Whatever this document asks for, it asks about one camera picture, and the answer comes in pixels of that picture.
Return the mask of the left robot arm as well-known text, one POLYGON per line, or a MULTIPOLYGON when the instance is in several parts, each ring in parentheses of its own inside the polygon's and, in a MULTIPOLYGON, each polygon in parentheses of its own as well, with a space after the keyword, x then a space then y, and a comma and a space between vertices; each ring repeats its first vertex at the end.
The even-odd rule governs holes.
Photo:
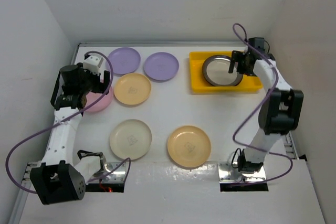
POLYGON ((44 205, 83 199, 86 184, 103 171, 103 153, 79 151, 80 162, 73 163, 76 132, 87 107, 87 94, 109 93, 112 77, 108 70, 83 67, 81 63, 59 70, 50 103, 54 107, 55 128, 40 166, 31 169, 30 181, 44 205))

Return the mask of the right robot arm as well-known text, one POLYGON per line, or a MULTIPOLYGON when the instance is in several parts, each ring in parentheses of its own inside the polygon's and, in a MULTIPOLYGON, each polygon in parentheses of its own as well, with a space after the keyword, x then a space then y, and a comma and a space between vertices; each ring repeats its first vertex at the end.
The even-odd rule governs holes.
POLYGON ((242 144, 245 148, 237 158, 239 172, 254 173, 263 167, 265 156, 273 145, 297 128, 304 94, 286 82, 272 55, 261 56, 250 50, 233 51, 228 72, 234 69, 240 74, 258 77, 266 92, 252 112, 259 113, 259 129, 249 145, 242 144))

